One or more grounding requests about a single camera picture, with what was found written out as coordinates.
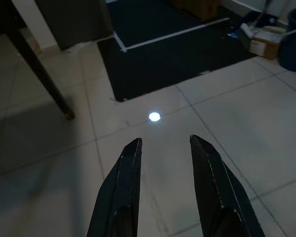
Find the white tape line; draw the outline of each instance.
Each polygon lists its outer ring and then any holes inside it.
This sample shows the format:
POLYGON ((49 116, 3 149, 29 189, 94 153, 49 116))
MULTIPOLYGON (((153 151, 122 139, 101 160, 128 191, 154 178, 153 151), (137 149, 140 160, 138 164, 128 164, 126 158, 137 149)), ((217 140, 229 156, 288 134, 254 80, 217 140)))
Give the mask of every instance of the white tape line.
POLYGON ((192 27, 192 28, 189 28, 189 29, 186 29, 186 30, 183 30, 183 31, 179 31, 179 32, 176 32, 176 33, 172 33, 172 34, 169 34, 169 35, 166 35, 166 36, 162 36, 162 37, 159 37, 159 38, 151 39, 151 40, 148 40, 148 41, 145 41, 145 42, 142 42, 142 43, 137 43, 137 44, 134 44, 132 46, 126 47, 125 50, 127 51, 129 49, 138 48, 138 47, 141 47, 141 46, 144 46, 144 45, 147 45, 147 44, 150 44, 150 43, 155 43, 155 42, 158 42, 158 41, 161 41, 161 40, 165 40, 165 39, 168 39, 168 38, 171 38, 171 37, 174 37, 174 36, 179 36, 179 35, 185 34, 187 32, 196 31, 198 29, 201 29, 201 28, 204 28, 204 27, 207 27, 207 26, 211 26, 211 25, 217 24, 219 22, 227 21, 229 19, 230 19, 229 17, 223 18, 223 19, 220 19, 220 20, 217 20, 217 21, 213 21, 213 22, 208 23, 208 24, 204 24, 204 25, 200 25, 200 26, 195 26, 195 27, 192 27))
POLYGON ((120 40, 120 38, 118 37, 118 35, 117 35, 117 33, 116 33, 115 31, 114 31, 113 35, 114 35, 114 38, 115 38, 116 42, 118 43, 120 49, 121 49, 124 53, 127 52, 127 49, 126 49, 125 45, 124 45, 123 42, 120 40))

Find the white light spot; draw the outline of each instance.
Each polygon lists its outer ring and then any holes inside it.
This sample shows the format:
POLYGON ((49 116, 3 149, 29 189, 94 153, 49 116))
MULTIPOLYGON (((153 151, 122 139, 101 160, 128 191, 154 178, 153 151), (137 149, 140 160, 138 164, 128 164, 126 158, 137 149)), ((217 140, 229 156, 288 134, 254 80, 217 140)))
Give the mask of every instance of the white light spot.
POLYGON ((152 112, 149 114, 149 119, 153 122, 157 122, 160 120, 160 114, 157 112, 152 112))

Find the blue trash can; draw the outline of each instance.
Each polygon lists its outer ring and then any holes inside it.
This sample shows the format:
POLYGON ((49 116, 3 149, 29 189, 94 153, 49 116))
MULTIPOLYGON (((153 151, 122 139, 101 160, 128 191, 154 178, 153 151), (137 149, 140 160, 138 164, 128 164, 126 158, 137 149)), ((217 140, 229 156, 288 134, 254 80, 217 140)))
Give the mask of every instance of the blue trash can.
MULTIPOLYGON (((296 29, 296 9, 288 16, 288 31, 296 29)), ((296 72, 296 33, 286 36, 282 42, 278 54, 279 64, 289 70, 296 72)))

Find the black table leg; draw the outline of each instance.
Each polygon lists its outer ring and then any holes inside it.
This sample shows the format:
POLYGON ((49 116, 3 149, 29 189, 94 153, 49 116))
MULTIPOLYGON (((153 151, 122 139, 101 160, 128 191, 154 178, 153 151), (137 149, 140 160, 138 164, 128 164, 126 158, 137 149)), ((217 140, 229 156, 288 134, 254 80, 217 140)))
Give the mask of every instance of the black table leg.
POLYGON ((0 3, 0 23, 5 28, 6 35, 12 41, 14 46, 20 52, 22 57, 28 63, 30 68, 36 74, 40 82, 43 84, 45 89, 51 95, 56 102, 59 109, 64 113, 66 119, 74 119, 74 113, 66 103, 65 98, 56 87, 53 80, 50 78, 44 66, 41 64, 31 47, 27 44, 26 40, 19 32, 13 19, 8 15, 4 6, 0 3))

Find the tile floor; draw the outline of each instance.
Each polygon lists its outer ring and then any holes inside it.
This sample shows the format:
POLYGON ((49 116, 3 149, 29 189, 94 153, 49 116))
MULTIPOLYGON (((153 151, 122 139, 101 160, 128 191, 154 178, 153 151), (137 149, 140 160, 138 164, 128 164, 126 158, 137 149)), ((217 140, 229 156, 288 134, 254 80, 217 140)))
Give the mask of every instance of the tile floor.
POLYGON ((257 57, 118 103, 95 43, 42 63, 75 120, 0 36, 0 237, 85 236, 103 178, 136 137, 138 236, 201 237, 190 134, 220 152, 267 237, 296 237, 296 73, 257 57))

